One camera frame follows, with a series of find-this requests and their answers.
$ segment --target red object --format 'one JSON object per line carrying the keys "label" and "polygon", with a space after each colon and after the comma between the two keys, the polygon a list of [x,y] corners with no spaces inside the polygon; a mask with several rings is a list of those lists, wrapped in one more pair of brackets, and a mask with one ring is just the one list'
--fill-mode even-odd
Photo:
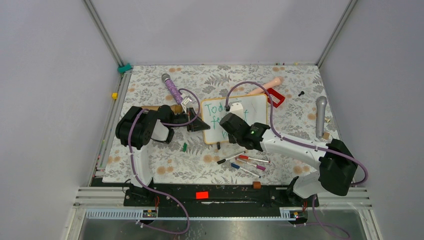
{"label": "red object", "polygon": [[196,192],[196,199],[208,199],[209,192],[207,191],[198,191]]}
{"label": "red object", "polygon": [[268,103],[271,104],[271,101],[272,101],[272,105],[274,106],[274,108],[278,108],[286,99],[283,95],[281,95],[279,92],[277,92],[276,90],[272,88],[268,88],[267,91],[270,95],[276,97],[279,100],[279,102],[274,102],[272,99],[268,97]]}

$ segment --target table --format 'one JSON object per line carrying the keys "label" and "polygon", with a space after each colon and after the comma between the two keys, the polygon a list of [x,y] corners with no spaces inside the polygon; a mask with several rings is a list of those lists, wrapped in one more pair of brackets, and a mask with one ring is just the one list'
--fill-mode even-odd
{"label": "table", "polygon": [[[311,65],[138,65],[134,66],[120,117],[131,106],[174,105],[175,100],[161,80],[168,73],[177,88],[193,91],[202,101],[225,97],[234,85],[243,81],[256,81],[264,84],[274,77],[282,76],[283,83],[274,89],[286,97],[284,103],[274,109],[273,122],[277,131],[313,141],[330,141],[338,138],[335,121],[327,105],[325,117],[330,122],[324,124],[330,139],[317,139],[315,136],[316,105],[319,96],[326,96],[320,72]],[[244,84],[236,88],[231,96],[245,95],[256,86]],[[197,103],[192,105],[197,111]],[[241,152],[244,148],[237,144],[221,143],[207,145],[202,132],[187,132],[185,127],[174,128],[175,135],[170,144],[152,142],[154,149],[149,160],[155,183],[175,184],[252,184],[256,178],[230,166],[229,161],[216,164],[222,158]],[[182,152],[187,143],[187,151]],[[123,183],[130,178],[129,150],[114,137],[108,162],[104,170],[103,182]],[[263,164],[265,171],[252,166],[244,166],[261,175],[263,185],[289,184],[296,176],[304,176],[315,169],[298,160],[275,153],[249,150],[253,158],[271,160]]]}

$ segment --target marker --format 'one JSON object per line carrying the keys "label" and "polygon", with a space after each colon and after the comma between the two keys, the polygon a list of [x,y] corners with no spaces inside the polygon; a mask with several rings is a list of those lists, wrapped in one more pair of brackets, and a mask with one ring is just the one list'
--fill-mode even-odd
{"label": "marker", "polygon": [[240,156],[240,155],[244,154],[245,152],[246,152],[246,151],[242,151],[242,152],[240,152],[240,153],[238,153],[238,154],[236,154],[236,155],[234,155],[234,156],[230,156],[230,157],[224,158],[224,159],[222,159],[222,160],[219,160],[219,161],[217,161],[216,163],[217,163],[217,164],[223,164],[223,163],[225,163],[225,161],[230,160],[230,159],[233,159],[233,158],[235,158],[235,157],[238,157],[238,156]]}
{"label": "marker", "polygon": [[253,172],[247,170],[246,168],[243,168],[243,167],[241,167],[241,166],[239,166],[239,165],[237,165],[235,163],[231,163],[231,167],[236,168],[236,169],[241,169],[241,170],[245,171],[246,173],[250,173],[250,174],[252,174],[253,176],[255,176],[257,178],[261,178],[261,176],[259,176],[258,174],[253,173]]}
{"label": "marker", "polygon": [[262,160],[262,159],[257,159],[257,158],[251,158],[245,155],[240,155],[238,156],[239,159],[247,159],[247,160],[253,160],[253,161],[258,161],[258,162],[263,162],[263,163],[271,163],[271,161],[267,161],[267,160]]}
{"label": "marker", "polygon": [[262,170],[262,171],[265,171],[265,169],[266,169],[264,166],[259,166],[258,164],[251,163],[251,162],[248,162],[248,161],[242,160],[242,159],[240,159],[240,158],[238,158],[238,159],[237,159],[237,161],[240,161],[240,162],[242,162],[242,163],[245,163],[245,164],[248,164],[248,165],[254,166],[255,168],[260,169],[260,170]]}

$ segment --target microphone head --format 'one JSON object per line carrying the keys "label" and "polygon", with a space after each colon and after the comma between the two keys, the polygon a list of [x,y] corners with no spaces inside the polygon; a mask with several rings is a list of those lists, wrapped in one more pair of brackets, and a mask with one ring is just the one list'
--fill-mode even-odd
{"label": "microphone head", "polygon": [[164,73],[164,74],[162,74],[162,81],[166,81],[166,80],[168,80],[168,79],[171,79],[171,76],[168,74],[168,73]]}
{"label": "microphone head", "polygon": [[316,99],[316,107],[319,106],[326,106],[327,105],[327,98],[325,96],[320,96]]}

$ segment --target blue marker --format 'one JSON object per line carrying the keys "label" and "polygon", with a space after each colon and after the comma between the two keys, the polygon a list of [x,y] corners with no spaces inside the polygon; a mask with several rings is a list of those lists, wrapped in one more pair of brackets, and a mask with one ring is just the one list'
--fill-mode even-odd
{"label": "blue marker", "polygon": [[259,176],[258,174],[253,173],[253,172],[247,170],[246,168],[241,167],[241,166],[239,166],[239,165],[237,165],[235,163],[231,163],[231,167],[236,168],[236,169],[241,169],[241,170],[245,171],[246,173],[250,173],[250,174],[252,174],[253,176],[255,176],[257,178],[261,178],[261,176]]}

